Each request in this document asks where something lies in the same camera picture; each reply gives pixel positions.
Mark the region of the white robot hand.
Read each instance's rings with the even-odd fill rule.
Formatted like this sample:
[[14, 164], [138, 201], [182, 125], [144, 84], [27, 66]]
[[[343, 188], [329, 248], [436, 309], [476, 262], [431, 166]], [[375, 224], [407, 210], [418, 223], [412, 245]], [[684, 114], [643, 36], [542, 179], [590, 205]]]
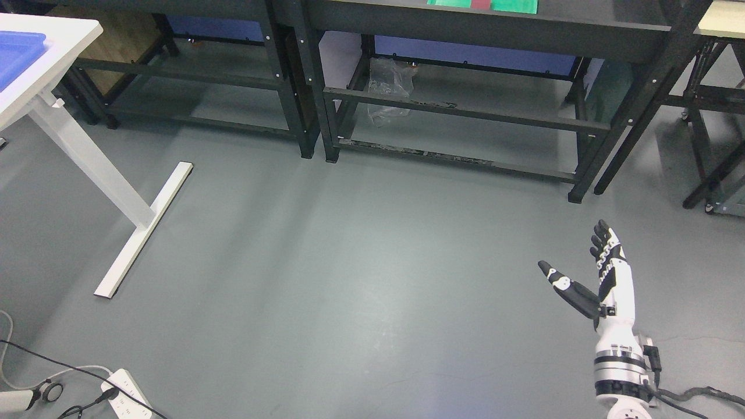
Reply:
[[[631, 267], [625, 261], [622, 242], [603, 219], [593, 226], [593, 231], [593, 246], [589, 250], [598, 268], [603, 314], [599, 316], [599, 341], [594, 349], [636, 350], [637, 341], [633, 334], [636, 317], [635, 290]], [[541, 260], [537, 264], [559, 297], [586, 318], [598, 318], [598, 295], [557, 271], [548, 262]]]

